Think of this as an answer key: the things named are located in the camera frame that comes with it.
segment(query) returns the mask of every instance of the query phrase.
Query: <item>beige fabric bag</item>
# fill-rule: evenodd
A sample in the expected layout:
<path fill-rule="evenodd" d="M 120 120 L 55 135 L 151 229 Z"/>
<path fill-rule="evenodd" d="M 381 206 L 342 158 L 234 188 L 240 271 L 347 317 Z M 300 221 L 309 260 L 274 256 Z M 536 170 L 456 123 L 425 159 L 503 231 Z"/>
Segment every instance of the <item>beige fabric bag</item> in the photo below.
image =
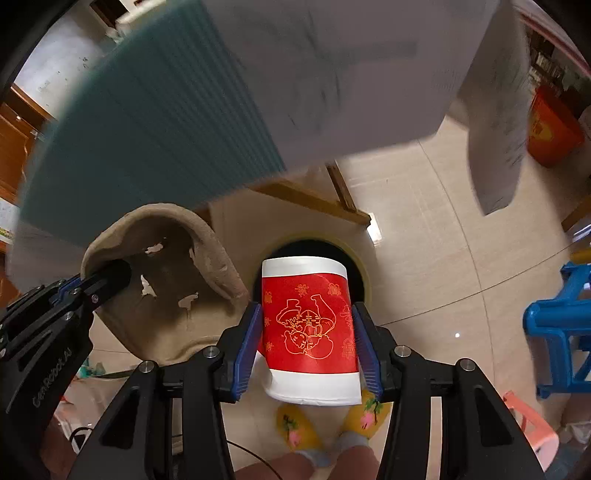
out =
<path fill-rule="evenodd" d="M 118 258 L 131 265 L 131 282 L 97 314 L 142 360 L 188 360 L 237 325 L 248 304 L 215 233 L 177 205 L 146 205 L 115 222 L 88 247 L 82 277 Z"/>

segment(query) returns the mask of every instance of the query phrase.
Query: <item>cartoon couple illustration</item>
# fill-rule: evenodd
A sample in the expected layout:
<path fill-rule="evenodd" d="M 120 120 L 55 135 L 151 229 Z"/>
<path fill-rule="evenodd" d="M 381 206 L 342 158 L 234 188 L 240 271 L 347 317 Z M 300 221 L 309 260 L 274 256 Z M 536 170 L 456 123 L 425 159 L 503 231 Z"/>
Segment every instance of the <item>cartoon couple illustration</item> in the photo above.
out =
<path fill-rule="evenodd" d="M 299 300 L 287 300 L 287 307 L 279 312 L 277 322 L 287 328 L 284 337 L 289 353 L 303 353 L 321 360 L 332 353 L 334 344 L 328 333 L 335 328 L 336 316 L 321 295 L 312 295 L 310 299 L 314 307 L 303 311 Z"/>

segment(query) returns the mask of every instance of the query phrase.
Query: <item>pink flower decoration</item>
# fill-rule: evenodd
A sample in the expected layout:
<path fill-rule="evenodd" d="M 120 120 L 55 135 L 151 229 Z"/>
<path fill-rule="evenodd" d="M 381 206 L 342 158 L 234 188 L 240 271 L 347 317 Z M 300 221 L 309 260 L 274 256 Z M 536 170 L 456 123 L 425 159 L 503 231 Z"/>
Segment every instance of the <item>pink flower decoration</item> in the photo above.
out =
<path fill-rule="evenodd" d="M 291 430 L 287 437 L 287 441 L 293 448 L 296 448 L 300 444 L 301 435 L 298 433 L 297 430 Z"/>
<path fill-rule="evenodd" d="M 365 430 L 373 423 L 374 423 L 374 414 L 371 413 L 370 411 L 365 412 L 363 414 L 363 417 L 361 417 L 361 428 L 363 430 Z"/>

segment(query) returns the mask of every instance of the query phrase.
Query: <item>pink plastic stool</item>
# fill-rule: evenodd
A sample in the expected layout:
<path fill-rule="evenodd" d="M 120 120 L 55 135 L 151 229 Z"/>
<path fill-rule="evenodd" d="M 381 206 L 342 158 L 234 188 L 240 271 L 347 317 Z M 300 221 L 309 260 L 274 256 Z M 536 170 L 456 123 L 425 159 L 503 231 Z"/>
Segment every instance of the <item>pink plastic stool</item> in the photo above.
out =
<path fill-rule="evenodd" d="M 503 401 L 508 409 L 521 414 L 521 431 L 534 449 L 535 455 L 545 472 L 558 451 L 558 444 L 560 443 L 558 434 L 540 414 L 528 404 L 522 402 L 511 390 L 503 395 Z M 528 422 L 535 428 L 526 432 Z"/>

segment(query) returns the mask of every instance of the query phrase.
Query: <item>black cable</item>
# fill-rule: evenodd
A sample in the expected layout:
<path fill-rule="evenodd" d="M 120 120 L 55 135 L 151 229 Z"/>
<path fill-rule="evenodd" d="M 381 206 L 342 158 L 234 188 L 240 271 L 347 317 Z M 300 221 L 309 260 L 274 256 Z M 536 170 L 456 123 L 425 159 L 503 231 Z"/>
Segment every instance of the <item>black cable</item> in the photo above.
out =
<path fill-rule="evenodd" d="M 183 434 L 179 433 L 177 435 L 173 435 L 173 438 L 176 437 L 182 437 Z M 279 480 L 283 480 L 281 475 L 279 475 L 279 473 L 277 473 L 277 470 L 275 470 L 271 464 L 269 462 L 267 462 L 266 460 L 263 460 L 261 457 L 259 457 L 256 453 L 251 452 L 248 448 L 244 448 L 242 445 L 238 445 L 237 443 L 231 442 L 230 440 L 226 440 L 230 445 L 234 445 L 234 447 L 238 447 L 240 448 L 240 450 L 244 450 L 246 453 L 250 453 L 254 458 L 256 458 L 257 460 L 259 460 L 261 463 L 264 463 L 265 465 L 267 465 L 267 467 L 269 467 L 271 469 L 271 471 L 275 474 L 275 476 L 279 479 Z"/>
<path fill-rule="evenodd" d="M 72 443 L 72 440 L 74 440 L 76 433 L 82 432 L 83 430 L 92 430 L 92 429 L 90 427 L 78 427 L 78 428 L 74 429 L 74 431 L 72 433 L 70 433 L 70 443 Z"/>

